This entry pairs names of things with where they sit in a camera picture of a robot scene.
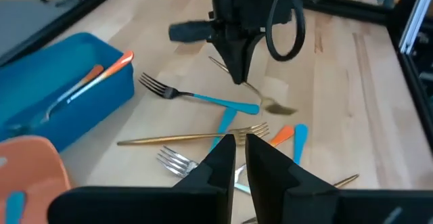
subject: blue tray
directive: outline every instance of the blue tray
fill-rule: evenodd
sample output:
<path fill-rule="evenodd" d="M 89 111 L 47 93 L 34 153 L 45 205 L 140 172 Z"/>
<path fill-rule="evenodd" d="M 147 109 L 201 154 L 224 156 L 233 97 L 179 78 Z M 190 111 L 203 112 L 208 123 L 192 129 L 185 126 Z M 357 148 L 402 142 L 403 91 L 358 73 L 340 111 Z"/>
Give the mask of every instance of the blue tray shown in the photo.
<path fill-rule="evenodd" d="M 78 33 L 0 69 L 0 141 L 10 125 L 27 124 L 95 64 L 111 66 L 122 52 L 89 33 Z M 94 86 L 27 134 L 48 138 L 58 151 L 86 133 L 134 94 L 133 67 Z"/>

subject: black cable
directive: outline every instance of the black cable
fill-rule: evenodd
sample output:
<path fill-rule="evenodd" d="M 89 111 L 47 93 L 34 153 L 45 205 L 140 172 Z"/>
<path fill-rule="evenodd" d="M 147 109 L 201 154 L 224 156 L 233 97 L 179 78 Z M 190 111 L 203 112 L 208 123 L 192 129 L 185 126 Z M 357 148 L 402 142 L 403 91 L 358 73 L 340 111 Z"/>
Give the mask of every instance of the black cable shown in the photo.
<path fill-rule="evenodd" d="M 271 11 L 269 12 L 268 20 L 266 23 L 266 44 L 272 58 L 279 62 L 291 60 L 296 55 L 298 55 L 305 41 L 305 17 L 302 7 L 302 0 L 290 0 L 290 2 L 293 5 L 293 9 L 295 10 L 296 38 L 292 50 L 290 50 L 286 55 L 280 55 L 278 53 L 272 37 L 273 16 L 275 13 L 275 9 L 277 8 L 278 0 L 273 0 Z"/>

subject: wooden tabletop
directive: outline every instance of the wooden tabletop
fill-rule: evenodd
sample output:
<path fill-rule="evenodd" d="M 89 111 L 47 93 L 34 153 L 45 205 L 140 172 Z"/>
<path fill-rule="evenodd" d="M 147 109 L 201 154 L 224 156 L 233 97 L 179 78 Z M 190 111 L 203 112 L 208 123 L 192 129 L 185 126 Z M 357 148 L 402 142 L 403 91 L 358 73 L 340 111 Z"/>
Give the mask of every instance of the wooden tabletop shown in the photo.
<path fill-rule="evenodd" d="M 134 97 L 62 153 L 76 185 L 172 186 L 178 178 L 155 156 L 160 145 L 118 147 L 117 141 L 188 133 L 214 133 L 224 108 L 193 99 L 164 100 L 137 82 L 146 72 L 168 85 L 221 99 L 259 103 L 208 60 L 211 44 L 172 43 L 173 22 L 206 19 L 211 0 L 107 0 L 58 39 L 87 31 L 135 52 Z M 330 183 L 359 173 L 347 187 L 432 189 L 433 161 L 398 60 L 383 26 L 305 10 L 306 39 L 298 56 L 276 62 L 263 39 L 248 81 L 292 116 L 238 113 L 231 128 L 268 122 L 270 139 L 284 125 L 309 126 L 301 166 Z M 275 42 L 287 51 L 295 24 L 279 26 Z M 211 139 L 173 143 L 201 161 Z M 292 142 L 278 149 L 292 156 Z M 237 149 L 237 165 L 244 163 Z M 246 175 L 241 182 L 247 184 Z M 254 216 L 250 196 L 235 191 L 233 223 Z"/>

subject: orange-handled utensil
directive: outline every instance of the orange-handled utensil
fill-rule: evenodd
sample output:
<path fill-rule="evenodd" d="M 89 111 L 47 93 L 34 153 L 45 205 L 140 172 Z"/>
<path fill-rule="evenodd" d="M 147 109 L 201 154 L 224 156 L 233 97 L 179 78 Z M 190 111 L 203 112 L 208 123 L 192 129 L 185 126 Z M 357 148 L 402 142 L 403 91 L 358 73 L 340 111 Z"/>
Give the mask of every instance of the orange-handled utensil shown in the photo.
<path fill-rule="evenodd" d="M 69 97 L 68 100 L 66 100 L 66 103 L 69 104 L 71 101 L 76 99 L 78 96 L 98 84 L 99 82 L 103 81 L 104 79 L 108 78 L 109 76 L 112 76 L 116 72 L 118 72 L 120 69 L 128 65 L 134 58 L 134 53 L 132 51 L 126 51 L 121 58 L 119 58 L 113 65 L 111 65 L 107 70 L 105 70 L 103 73 L 101 73 L 96 79 L 93 79 L 90 83 L 88 83 L 86 86 L 81 88 L 79 91 L 77 91 L 75 94 L 73 94 L 71 97 Z"/>
<path fill-rule="evenodd" d="M 62 100 L 66 99 L 69 95 L 72 95 L 75 91 L 80 89 L 82 86 L 86 85 L 88 82 L 90 82 L 92 79 L 96 78 L 102 71 L 104 71 L 104 67 L 102 65 L 96 64 L 90 70 L 90 72 L 82 78 L 77 84 L 75 84 L 72 88 L 67 90 L 67 92 L 63 93 L 61 96 L 59 96 L 55 102 L 53 102 L 45 112 L 44 120 L 49 120 L 49 116 L 53 109 L 60 103 Z"/>
<path fill-rule="evenodd" d="M 288 140 L 289 138 L 293 137 L 295 134 L 295 129 L 292 126 L 285 125 L 277 134 L 276 136 L 269 141 L 269 143 L 273 147 L 277 147 L 277 145 L 283 143 L 284 141 Z"/>

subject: silver fork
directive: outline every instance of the silver fork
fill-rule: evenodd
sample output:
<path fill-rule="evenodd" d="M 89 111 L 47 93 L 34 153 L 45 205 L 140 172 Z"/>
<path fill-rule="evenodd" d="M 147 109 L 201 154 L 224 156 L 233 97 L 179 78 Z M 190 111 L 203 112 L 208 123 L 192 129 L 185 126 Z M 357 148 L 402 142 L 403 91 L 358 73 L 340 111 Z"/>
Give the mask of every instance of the silver fork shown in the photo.
<path fill-rule="evenodd" d="M 156 160 L 158 160 L 165 168 L 181 178 L 188 176 L 188 174 L 198 166 L 197 162 L 182 156 L 181 154 L 166 146 L 163 146 L 161 152 L 158 153 Z M 238 183 L 239 176 L 245 169 L 245 166 L 246 164 L 243 164 L 235 171 L 235 188 L 247 194 L 251 194 L 250 187 Z"/>

